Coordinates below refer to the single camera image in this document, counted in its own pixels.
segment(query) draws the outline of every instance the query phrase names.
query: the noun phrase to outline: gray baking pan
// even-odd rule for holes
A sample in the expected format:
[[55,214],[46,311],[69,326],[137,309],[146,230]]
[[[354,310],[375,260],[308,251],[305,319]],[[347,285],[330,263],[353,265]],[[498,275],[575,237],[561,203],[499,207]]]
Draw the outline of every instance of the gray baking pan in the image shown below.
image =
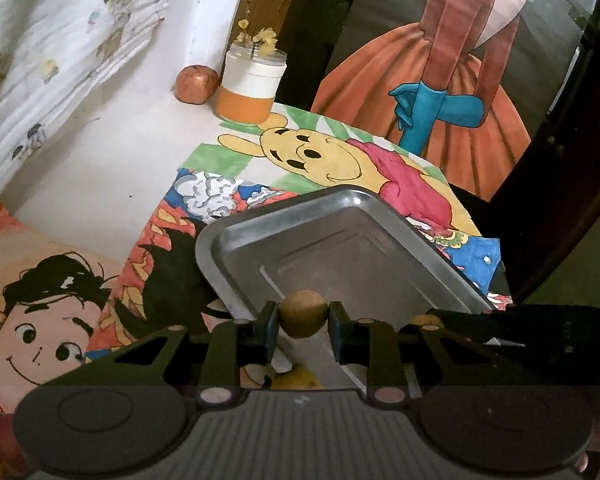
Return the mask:
[[[406,219],[357,186],[218,219],[200,233],[196,259],[237,318],[253,319],[267,301],[306,288],[341,301],[351,319],[381,319],[396,330],[430,308],[475,314],[491,308]],[[309,365],[325,386],[360,385],[333,363],[326,327],[306,340],[281,334],[286,357]]]

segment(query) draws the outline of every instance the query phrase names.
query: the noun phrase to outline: colorful tablecloth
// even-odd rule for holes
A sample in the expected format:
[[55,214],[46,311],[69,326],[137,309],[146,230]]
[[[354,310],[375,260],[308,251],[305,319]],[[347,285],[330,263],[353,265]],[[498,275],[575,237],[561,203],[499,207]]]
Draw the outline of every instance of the colorful tablecloth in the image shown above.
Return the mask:
[[[279,104],[260,126],[219,120],[217,135],[204,138],[214,140],[198,145],[177,171],[131,251],[88,359],[168,324],[196,323],[187,305],[211,299],[191,257],[204,224],[344,183],[378,192],[497,308],[511,302],[502,287],[490,287],[503,272],[498,241],[479,236],[441,171],[427,161],[380,137]],[[202,312],[209,329],[227,317],[217,301]]]

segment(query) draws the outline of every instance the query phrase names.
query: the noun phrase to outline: yellow cartoon bear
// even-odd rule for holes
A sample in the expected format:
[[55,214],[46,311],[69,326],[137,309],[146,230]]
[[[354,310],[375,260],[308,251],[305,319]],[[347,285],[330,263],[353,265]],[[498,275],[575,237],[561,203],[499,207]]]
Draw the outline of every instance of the yellow cartoon bear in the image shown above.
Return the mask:
[[436,230],[480,233],[451,188],[407,156],[372,142],[346,141],[313,130],[286,127],[285,116],[271,114],[260,124],[260,143],[231,134],[218,142],[251,156],[265,156],[276,166],[331,187],[355,184],[378,193],[398,213]]

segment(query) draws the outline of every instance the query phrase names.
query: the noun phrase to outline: jar with orange bottom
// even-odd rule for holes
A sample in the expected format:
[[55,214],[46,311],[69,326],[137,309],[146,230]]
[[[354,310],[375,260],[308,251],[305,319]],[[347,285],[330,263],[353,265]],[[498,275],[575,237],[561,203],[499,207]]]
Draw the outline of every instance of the jar with orange bottom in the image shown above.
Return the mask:
[[216,114],[227,121],[253,126],[269,118],[280,79],[286,70],[286,54],[260,54],[239,44],[226,53]]

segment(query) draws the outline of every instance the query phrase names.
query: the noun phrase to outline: round joint cover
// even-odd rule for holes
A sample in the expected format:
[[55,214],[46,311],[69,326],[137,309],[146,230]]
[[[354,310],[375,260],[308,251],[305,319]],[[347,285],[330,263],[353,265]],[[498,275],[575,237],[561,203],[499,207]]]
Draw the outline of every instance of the round joint cover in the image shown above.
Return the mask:
[[187,421],[170,386],[40,386],[20,403],[14,434],[45,470],[128,471],[163,453]]
[[589,405],[566,386],[437,386],[422,399],[420,417],[443,452],[500,474],[574,463],[593,424]]

